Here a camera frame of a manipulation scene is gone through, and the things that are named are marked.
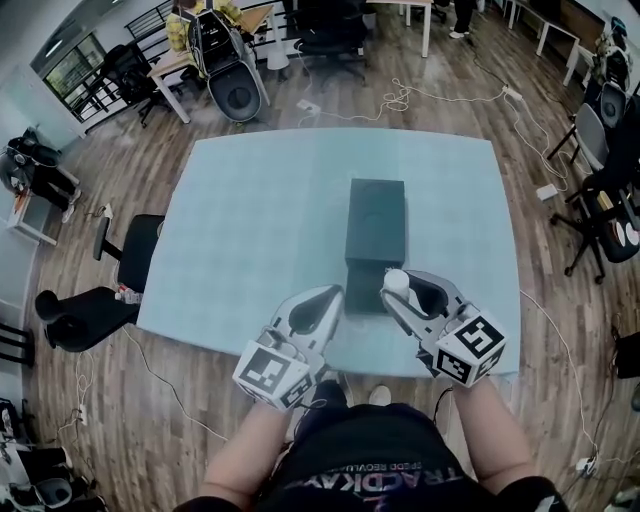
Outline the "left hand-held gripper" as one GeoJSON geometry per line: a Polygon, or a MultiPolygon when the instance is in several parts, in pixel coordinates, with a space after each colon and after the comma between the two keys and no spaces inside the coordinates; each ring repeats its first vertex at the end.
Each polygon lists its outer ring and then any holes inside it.
{"type": "Polygon", "coordinates": [[[272,408],[296,407],[325,370],[324,351],[342,317],[344,300],[340,285],[314,287],[286,299],[273,315],[272,327],[248,342],[234,382],[272,408]]]}

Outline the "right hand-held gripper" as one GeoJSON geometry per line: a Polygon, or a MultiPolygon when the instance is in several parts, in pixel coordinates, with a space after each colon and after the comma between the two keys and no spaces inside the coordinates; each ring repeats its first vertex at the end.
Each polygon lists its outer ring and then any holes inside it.
{"type": "Polygon", "coordinates": [[[384,307],[407,335],[420,342],[416,357],[433,377],[443,375],[471,388],[500,361],[506,331],[488,311],[465,303],[451,281],[425,271],[406,270],[406,274],[410,298],[383,289],[384,307]]]}

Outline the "small white object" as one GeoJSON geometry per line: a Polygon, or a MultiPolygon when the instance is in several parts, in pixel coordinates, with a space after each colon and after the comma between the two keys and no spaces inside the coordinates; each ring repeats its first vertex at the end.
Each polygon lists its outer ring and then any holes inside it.
{"type": "Polygon", "coordinates": [[[387,270],[384,276],[383,289],[408,301],[410,299],[409,275],[402,269],[392,268],[387,270]]]}

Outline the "dark grey drawer box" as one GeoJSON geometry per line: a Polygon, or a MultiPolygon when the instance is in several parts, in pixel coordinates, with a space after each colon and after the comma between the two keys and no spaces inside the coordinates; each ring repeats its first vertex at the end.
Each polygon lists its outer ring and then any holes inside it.
{"type": "Polygon", "coordinates": [[[345,262],[345,310],[352,315],[384,314],[384,276],[406,258],[405,184],[396,180],[351,181],[345,262]]]}

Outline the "person's right forearm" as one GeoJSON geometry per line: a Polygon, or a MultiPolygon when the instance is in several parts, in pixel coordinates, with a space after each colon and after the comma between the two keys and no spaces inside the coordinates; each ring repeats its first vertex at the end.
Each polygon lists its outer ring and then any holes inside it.
{"type": "Polygon", "coordinates": [[[471,464],[484,488],[498,494],[536,474],[525,432],[492,381],[456,385],[453,395],[471,464]]]}

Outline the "person's dark trousers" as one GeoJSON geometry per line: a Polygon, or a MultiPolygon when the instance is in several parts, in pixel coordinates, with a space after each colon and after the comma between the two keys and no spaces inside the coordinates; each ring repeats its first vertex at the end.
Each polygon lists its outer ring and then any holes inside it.
{"type": "Polygon", "coordinates": [[[318,384],[307,411],[312,413],[342,413],[350,408],[346,391],[335,380],[318,384]]]}

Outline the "light blue tablecloth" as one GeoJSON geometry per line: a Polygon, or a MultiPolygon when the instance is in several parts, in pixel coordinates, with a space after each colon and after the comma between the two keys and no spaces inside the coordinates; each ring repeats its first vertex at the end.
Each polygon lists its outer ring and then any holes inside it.
{"type": "Polygon", "coordinates": [[[200,140],[173,192],[137,324],[240,354],[288,297],[344,284],[351,182],[401,181],[404,265],[453,282],[506,331],[495,372],[520,365],[514,233],[484,139],[300,128],[200,140]]]}

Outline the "person's black printed shirt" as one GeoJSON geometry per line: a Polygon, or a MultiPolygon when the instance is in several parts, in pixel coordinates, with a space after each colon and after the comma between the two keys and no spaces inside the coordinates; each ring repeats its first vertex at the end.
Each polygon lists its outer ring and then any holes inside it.
{"type": "Polygon", "coordinates": [[[525,477],[497,494],[469,477],[424,414],[357,406],[300,435],[252,512],[569,512],[553,483],[525,477]]]}

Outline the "black office chair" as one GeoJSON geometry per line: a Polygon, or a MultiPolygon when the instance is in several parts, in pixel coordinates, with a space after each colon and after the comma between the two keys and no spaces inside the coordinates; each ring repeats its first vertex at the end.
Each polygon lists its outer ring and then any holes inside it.
{"type": "Polygon", "coordinates": [[[115,293],[121,284],[144,293],[163,222],[162,215],[135,216],[129,224],[124,245],[118,248],[107,239],[111,219],[101,219],[93,257],[99,261],[108,254],[118,263],[117,288],[100,286],[65,299],[58,298],[51,290],[39,293],[35,310],[51,347],[70,353],[84,352],[137,321],[141,303],[125,304],[115,299],[115,293]]]}
{"type": "Polygon", "coordinates": [[[116,85],[121,99],[129,107],[137,107],[140,123],[147,127],[151,110],[160,106],[164,96],[148,77],[151,65],[135,43],[119,44],[104,56],[100,69],[102,78],[116,85]]]}
{"type": "Polygon", "coordinates": [[[619,264],[640,254],[640,196],[636,194],[637,184],[640,184],[640,173],[637,171],[602,169],[585,178],[579,190],[566,200],[578,213],[577,217],[568,218],[559,213],[550,217],[552,225],[562,223],[581,237],[573,261],[564,269],[565,276],[573,274],[588,250],[593,253],[598,269],[594,278],[596,284],[604,280],[604,261],[619,264]],[[614,204],[613,209],[601,210],[597,202],[600,191],[608,194],[614,204]],[[625,229],[627,244],[624,247],[614,237],[614,221],[620,222],[625,229]]]}
{"type": "Polygon", "coordinates": [[[297,0],[284,18],[298,39],[294,49],[303,58],[307,78],[318,78],[324,91],[330,80],[347,73],[366,84],[360,67],[367,68],[364,56],[368,29],[364,23],[366,0],[297,0]]]}

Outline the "grey backpack shell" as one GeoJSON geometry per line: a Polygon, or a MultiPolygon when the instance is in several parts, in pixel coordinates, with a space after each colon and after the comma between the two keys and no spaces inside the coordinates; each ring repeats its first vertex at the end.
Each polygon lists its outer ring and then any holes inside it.
{"type": "Polygon", "coordinates": [[[208,8],[190,22],[188,39],[196,67],[222,114],[236,123],[254,118],[263,94],[240,32],[222,12],[208,8]]]}

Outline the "white backpack shell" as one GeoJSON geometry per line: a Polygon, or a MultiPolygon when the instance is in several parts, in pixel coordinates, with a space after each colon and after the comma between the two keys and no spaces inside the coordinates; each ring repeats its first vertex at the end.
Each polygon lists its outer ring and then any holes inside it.
{"type": "Polygon", "coordinates": [[[615,127],[626,110],[627,95],[616,84],[605,82],[602,86],[599,109],[602,122],[608,127],[615,127]]]}

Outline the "wooden desk white legs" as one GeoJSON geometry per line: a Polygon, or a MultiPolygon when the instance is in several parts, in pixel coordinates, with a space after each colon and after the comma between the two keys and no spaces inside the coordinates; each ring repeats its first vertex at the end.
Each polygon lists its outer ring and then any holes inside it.
{"type": "MultiPolygon", "coordinates": [[[[273,16],[272,6],[252,7],[243,12],[241,26],[249,34],[255,35],[258,30],[266,25],[266,20],[273,16]]],[[[176,53],[170,49],[164,54],[157,64],[153,65],[148,77],[153,80],[157,89],[164,96],[171,109],[179,116],[184,124],[189,124],[191,118],[182,107],[177,96],[170,90],[164,82],[164,77],[177,72],[189,65],[189,58],[186,52],[176,53]]]]}
{"type": "Polygon", "coordinates": [[[366,0],[367,4],[386,4],[400,6],[401,13],[405,16],[405,25],[411,26],[411,8],[419,7],[423,9],[423,30],[421,57],[426,59],[429,55],[431,15],[433,0],[366,0]]]}

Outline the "white bench table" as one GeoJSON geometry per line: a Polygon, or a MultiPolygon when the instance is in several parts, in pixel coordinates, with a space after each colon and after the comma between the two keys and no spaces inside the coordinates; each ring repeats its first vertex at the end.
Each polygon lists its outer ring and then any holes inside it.
{"type": "Polygon", "coordinates": [[[535,55],[541,58],[545,47],[565,57],[565,74],[562,85],[567,87],[576,70],[582,50],[581,37],[571,27],[563,6],[569,0],[502,0],[503,16],[508,18],[508,28],[513,29],[524,16],[536,23],[535,55]]]}

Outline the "dark window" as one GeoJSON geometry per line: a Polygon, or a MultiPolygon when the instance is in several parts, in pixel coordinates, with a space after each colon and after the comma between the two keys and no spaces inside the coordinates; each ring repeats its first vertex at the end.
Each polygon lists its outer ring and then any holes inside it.
{"type": "Polygon", "coordinates": [[[93,32],[75,43],[57,34],[30,63],[48,90],[85,130],[127,109],[115,81],[101,74],[106,55],[93,32]]]}

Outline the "black metal railing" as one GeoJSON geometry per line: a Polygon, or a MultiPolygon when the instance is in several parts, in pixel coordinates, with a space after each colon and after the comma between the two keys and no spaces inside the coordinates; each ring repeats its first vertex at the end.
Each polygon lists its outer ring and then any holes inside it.
{"type": "Polygon", "coordinates": [[[134,40],[149,37],[165,28],[166,20],[172,9],[173,0],[164,0],[126,24],[125,29],[134,40]]]}

